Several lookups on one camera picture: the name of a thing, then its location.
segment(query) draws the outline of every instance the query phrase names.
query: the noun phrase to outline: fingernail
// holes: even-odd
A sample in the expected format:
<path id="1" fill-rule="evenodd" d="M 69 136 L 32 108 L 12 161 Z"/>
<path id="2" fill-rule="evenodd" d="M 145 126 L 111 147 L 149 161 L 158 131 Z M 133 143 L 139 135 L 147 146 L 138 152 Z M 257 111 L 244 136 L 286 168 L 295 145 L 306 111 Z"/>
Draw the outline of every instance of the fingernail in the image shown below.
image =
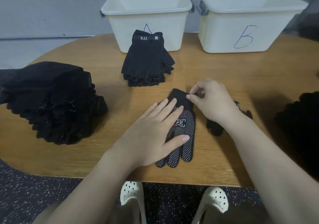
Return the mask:
<path id="1" fill-rule="evenodd" d="M 186 143 L 189 140 L 189 136 L 188 135 L 184 135 L 183 136 L 183 142 Z"/>

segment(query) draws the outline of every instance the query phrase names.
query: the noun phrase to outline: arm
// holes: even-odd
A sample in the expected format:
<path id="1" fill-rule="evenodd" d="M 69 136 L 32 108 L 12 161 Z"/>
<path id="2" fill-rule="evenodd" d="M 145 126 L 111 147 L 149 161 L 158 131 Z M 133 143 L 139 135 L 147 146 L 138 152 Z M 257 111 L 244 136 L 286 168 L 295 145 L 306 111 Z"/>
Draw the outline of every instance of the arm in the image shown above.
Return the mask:
<path id="1" fill-rule="evenodd" d="M 276 223 L 318 223 L 319 184 L 233 103 L 224 85 L 198 82 L 187 98 L 235 142 L 267 211 Z M 193 94 L 202 93 L 205 98 Z"/>
<path id="2" fill-rule="evenodd" d="M 189 140 L 179 135 L 165 143 L 171 126 L 183 111 L 173 113 L 176 104 L 165 99 L 153 104 L 126 133 L 103 154 L 94 169 L 52 214 L 45 224 L 105 223 L 125 179 L 139 166 L 150 165 L 166 157 Z"/>

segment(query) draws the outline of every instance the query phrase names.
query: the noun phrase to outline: speckled floor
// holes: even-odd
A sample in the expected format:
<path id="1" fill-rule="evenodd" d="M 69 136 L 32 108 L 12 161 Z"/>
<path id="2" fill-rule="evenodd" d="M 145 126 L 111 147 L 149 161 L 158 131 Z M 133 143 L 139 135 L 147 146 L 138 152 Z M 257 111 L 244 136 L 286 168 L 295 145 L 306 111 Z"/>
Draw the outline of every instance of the speckled floor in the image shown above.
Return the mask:
<path id="1" fill-rule="evenodd" d="M 0 70 L 0 85 L 14 75 Z M 75 178 L 39 177 L 13 169 L 0 159 L 0 223 L 30 224 L 47 206 L 65 199 L 81 182 Z M 147 223 L 191 222 L 206 186 L 143 183 Z M 262 206 L 255 190 L 221 187 L 230 206 Z"/>

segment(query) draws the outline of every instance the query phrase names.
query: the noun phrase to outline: hand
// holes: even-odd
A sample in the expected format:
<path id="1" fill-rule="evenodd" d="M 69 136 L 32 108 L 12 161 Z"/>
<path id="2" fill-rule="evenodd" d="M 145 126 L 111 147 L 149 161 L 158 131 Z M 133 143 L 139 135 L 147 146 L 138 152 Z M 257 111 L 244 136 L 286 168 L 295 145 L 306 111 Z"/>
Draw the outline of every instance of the hand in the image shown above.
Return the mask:
<path id="1" fill-rule="evenodd" d="M 241 113 L 225 86 L 217 81 L 206 79 L 197 82 L 189 93 L 186 98 L 194 103 L 206 118 L 220 125 Z M 194 95 L 196 93 L 205 95 L 205 97 L 200 98 Z"/>
<path id="2" fill-rule="evenodd" d="M 171 113 L 176 102 L 174 98 L 169 104 L 168 99 L 159 105 L 154 103 L 114 144 L 132 158 L 135 168 L 159 161 L 189 140 L 188 135 L 179 135 L 165 143 L 168 131 L 184 109 L 180 106 Z"/>

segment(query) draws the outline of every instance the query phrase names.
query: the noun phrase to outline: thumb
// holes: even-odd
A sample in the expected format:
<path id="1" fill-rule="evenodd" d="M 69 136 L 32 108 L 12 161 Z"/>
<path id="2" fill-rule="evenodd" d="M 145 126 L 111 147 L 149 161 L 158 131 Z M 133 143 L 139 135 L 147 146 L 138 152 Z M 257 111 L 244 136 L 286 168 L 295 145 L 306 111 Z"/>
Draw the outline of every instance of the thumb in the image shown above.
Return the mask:
<path id="1" fill-rule="evenodd" d="M 188 95 L 186 95 L 186 98 L 189 99 L 192 103 L 194 103 L 197 107 L 202 100 L 200 97 L 198 97 L 194 94 L 188 94 Z"/>
<path id="2" fill-rule="evenodd" d="M 178 135 L 163 145 L 163 157 L 169 155 L 174 149 L 182 146 L 189 140 L 188 135 Z"/>

